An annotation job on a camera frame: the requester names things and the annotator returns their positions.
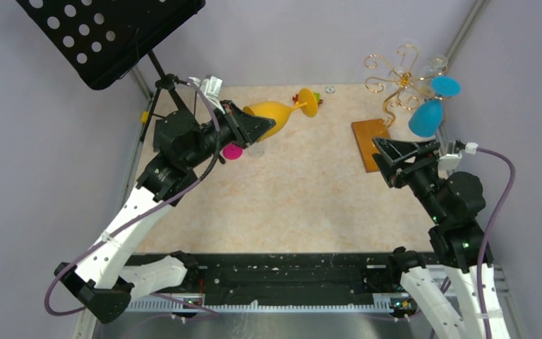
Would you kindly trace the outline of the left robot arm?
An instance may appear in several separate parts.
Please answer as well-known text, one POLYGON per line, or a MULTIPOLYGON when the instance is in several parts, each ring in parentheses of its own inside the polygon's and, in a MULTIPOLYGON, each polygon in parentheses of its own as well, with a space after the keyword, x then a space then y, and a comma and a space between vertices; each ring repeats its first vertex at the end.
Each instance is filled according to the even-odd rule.
POLYGON ((58 280, 99 322, 111 323, 131 302, 153 292, 169 287, 189 292, 197 285, 195 262, 181 251, 139 266, 127 262, 155 224, 203 182, 195 167, 208 161, 205 171, 211 172, 225 146, 246 148, 279 122, 250 107, 240 109, 231 100, 223 100, 212 113, 204 124, 188 109, 168 114, 160 124, 158 154, 94 243, 94 251, 56 269, 58 280))

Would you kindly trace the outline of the yellow wine glass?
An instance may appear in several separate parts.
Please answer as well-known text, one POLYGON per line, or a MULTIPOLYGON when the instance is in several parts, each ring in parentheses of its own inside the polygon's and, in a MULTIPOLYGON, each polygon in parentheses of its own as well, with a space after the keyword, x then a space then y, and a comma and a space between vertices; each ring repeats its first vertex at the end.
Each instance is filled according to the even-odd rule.
POLYGON ((300 89, 299 93, 299 103, 293 104, 292 106, 282 104, 281 102, 276 101, 266 101, 245 106, 243 111, 252 114, 257 117, 263 117, 266 119, 274 119, 275 127, 268 131, 261 139, 257 142, 264 141, 271 136, 274 136, 279 131, 281 131, 287 124, 291 113, 295 110, 301 110, 303 114, 307 117, 315 117, 318 113, 318 103, 315 98, 314 92, 309 88, 300 89))

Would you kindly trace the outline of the blue wine glass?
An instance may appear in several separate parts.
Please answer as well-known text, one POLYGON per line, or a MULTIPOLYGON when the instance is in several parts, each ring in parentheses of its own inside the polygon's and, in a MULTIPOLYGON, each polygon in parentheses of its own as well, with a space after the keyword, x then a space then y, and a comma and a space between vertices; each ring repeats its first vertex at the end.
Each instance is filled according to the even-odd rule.
POLYGON ((443 102, 461 93, 458 81, 449 76, 436 76, 429 83, 429 97, 412 114, 408 127, 416 136, 430 138, 442 124, 445 113, 443 102))

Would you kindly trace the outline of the pink wine glass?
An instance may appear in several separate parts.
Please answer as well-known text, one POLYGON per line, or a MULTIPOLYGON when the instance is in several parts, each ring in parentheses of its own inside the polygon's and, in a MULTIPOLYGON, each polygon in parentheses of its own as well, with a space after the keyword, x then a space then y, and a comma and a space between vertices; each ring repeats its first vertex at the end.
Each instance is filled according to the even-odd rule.
POLYGON ((243 155, 243 149, 234 144, 229 144, 222 150, 222 156, 226 160, 237 160, 243 155))

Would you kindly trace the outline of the clear wine glass front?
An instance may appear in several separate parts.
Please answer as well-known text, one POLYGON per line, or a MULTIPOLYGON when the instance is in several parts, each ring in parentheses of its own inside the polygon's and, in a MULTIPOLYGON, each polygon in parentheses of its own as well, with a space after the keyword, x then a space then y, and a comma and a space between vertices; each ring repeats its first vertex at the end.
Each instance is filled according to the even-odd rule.
POLYGON ((248 156, 251 158, 262 157, 265 154, 265 151, 266 151, 266 143, 264 142, 253 143, 246 149, 248 156))

